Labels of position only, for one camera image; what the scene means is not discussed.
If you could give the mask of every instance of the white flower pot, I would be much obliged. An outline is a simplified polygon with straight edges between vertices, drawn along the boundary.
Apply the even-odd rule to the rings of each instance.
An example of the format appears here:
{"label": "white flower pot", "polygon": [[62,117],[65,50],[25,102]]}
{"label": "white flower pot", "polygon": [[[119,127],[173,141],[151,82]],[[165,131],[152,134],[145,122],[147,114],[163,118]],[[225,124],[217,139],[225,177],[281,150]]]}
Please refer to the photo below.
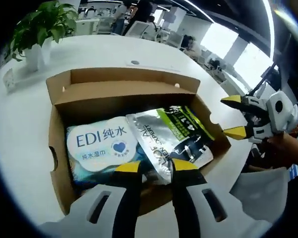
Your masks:
{"label": "white flower pot", "polygon": [[29,69],[29,71],[34,72],[41,70],[50,63],[51,42],[52,37],[46,39],[42,47],[40,47],[38,44],[35,44],[31,49],[24,50],[26,67]]}

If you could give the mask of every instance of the cardboard box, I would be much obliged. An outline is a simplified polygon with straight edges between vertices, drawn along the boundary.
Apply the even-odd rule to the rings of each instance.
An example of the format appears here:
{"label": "cardboard box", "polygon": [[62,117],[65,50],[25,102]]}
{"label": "cardboard box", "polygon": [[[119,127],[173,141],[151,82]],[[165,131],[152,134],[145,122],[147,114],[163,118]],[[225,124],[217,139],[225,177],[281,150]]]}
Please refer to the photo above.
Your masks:
{"label": "cardboard box", "polygon": [[[215,138],[210,147],[214,160],[201,170],[206,175],[230,147],[219,125],[210,122],[210,110],[196,95],[200,81],[169,72],[135,68],[74,69],[46,81],[52,106],[49,147],[55,167],[54,190],[64,214],[78,198],[70,178],[66,128],[116,116],[172,105],[188,105]],[[171,200],[169,186],[144,184],[140,214]]]}

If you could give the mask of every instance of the silver foil bag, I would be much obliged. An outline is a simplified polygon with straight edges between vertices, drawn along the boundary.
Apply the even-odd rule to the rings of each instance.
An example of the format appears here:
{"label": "silver foil bag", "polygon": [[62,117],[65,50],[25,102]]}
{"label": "silver foil bag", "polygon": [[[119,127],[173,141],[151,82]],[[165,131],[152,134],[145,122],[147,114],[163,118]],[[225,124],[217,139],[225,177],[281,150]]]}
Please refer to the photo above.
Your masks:
{"label": "silver foil bag", "polygon": [[126,115],[130,128],[159,174],[156,183],[171,182],[172,158],[202,167],[213,159],[214,138],[187,108],[172,106]]}

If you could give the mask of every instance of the blue heart logo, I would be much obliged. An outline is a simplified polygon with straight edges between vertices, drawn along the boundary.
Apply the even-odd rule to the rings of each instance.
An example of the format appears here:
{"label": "blue heart logo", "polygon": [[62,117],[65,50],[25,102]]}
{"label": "blue heart logo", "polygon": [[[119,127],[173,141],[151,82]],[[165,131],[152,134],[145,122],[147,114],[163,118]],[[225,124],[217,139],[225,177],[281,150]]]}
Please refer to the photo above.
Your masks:
{"label": "blue heart logo", "polygon": [[122,153],[125,148],[126,148],[126,145],[123,142],[120,142],[119,144],[114,144],[113,146],[113,149],[119,153]]}

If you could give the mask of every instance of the potted plant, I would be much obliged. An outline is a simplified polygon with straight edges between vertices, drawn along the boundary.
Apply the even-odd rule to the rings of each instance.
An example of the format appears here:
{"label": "potted plant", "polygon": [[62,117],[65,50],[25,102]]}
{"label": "potted plant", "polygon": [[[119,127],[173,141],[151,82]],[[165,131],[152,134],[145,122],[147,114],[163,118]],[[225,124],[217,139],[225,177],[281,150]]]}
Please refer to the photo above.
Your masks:
{"label": "potted plant", "polygon": [[58,43],[75,31],[77,17],[71,4],[60,4],[57,0],[42,3],[17,24],[8,54],[12,50],[12,58],[17,61],[21,61],[18,56],[25,57],[31,71],[44,67],[50,61],[52,39]]}

